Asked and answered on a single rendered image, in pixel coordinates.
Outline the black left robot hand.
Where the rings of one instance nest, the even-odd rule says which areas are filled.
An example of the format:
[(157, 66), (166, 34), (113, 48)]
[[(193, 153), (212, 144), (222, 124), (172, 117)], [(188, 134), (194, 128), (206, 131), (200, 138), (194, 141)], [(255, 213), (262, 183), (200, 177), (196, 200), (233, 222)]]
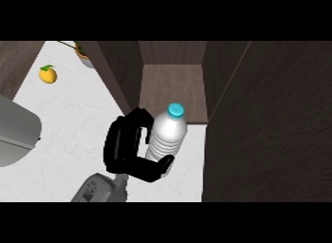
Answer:
[(175, 160), (174, 155), (166, 155), (159, 161), (137, 156), (141, 128), (147, 129), (145, 143), (150, 143), (151, 126), (151, 114), (144, 108), (135, 107), (112, 122), (103, 146), (106, 171), (128, 174), (145, 182), (154, 182), (165, 176)]

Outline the clear water bottle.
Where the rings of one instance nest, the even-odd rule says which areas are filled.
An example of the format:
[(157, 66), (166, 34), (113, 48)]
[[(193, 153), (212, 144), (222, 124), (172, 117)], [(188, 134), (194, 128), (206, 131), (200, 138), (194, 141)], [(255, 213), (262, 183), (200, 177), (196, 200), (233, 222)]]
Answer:
[(179, 103), (169, 103), (166, 110), (154, 117), (150, 144), (145, 159), (159, 162), (166, 156), (175, 156), (187, 133), (184, 121), (184, 107)]

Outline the dark brown wooden cabinet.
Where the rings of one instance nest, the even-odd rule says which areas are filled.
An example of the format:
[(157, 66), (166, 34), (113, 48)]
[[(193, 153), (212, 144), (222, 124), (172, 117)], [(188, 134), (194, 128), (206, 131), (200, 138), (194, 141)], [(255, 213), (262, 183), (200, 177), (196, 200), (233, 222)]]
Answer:
[(181, 103), (190, 124), (209, 121), (247, 44), (238, 41), (101, 41), (106, 82), (125, 108), (151, 114)]

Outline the dark brown cabinet door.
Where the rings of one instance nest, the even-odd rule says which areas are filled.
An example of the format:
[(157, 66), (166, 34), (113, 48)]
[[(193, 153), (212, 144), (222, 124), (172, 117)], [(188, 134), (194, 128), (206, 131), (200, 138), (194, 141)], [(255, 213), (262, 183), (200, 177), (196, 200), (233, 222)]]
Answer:
[(206, 129), (204, 201), (332, 202), (332, 41), (252, 41)]

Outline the grey rounded appliance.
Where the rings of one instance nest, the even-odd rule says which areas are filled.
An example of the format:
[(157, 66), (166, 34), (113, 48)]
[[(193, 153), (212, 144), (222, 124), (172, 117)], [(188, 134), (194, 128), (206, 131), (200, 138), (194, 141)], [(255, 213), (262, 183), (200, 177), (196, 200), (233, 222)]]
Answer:
[(39, 117), (0, 95), (0, 167), (11, 165), (27, 155), (39, 137)]

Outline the yellow lemon with green leaf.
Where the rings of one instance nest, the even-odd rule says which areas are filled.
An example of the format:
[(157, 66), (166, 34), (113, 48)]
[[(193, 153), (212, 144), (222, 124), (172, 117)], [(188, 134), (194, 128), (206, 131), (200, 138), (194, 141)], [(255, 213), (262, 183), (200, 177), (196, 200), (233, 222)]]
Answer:
[(39, 69), (39, 78), (47, 84), (53, 84), (57, 79), (57, 73), (53, 69), (53, 65), (44, 65)]

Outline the potted green plant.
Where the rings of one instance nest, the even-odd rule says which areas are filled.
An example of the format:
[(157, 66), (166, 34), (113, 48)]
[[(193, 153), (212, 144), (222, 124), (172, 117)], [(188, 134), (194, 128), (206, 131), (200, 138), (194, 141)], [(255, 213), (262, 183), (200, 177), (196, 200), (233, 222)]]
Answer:
[(84, 48), (81, 47), (78, 41), (73, 41), (73, 45), (67, 44), (63, 41), (57, 41), (60, 44), (66, 45), (67, 47), (70, 47), (75, 51), (75, 54), (79, 58), (81, 63), (84, 64), (84, 66), (86, 68), (94, 69), (94, 65), (91, 63), (89, 57), (86, 56), (85, 52), (84, 52)]

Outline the brown wooden panel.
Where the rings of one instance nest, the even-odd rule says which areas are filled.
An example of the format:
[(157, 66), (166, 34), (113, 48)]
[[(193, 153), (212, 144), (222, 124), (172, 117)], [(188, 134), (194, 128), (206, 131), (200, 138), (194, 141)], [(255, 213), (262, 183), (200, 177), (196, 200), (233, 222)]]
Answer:
[(0, 94), (13, 99), (44, 41), (0, 41)]

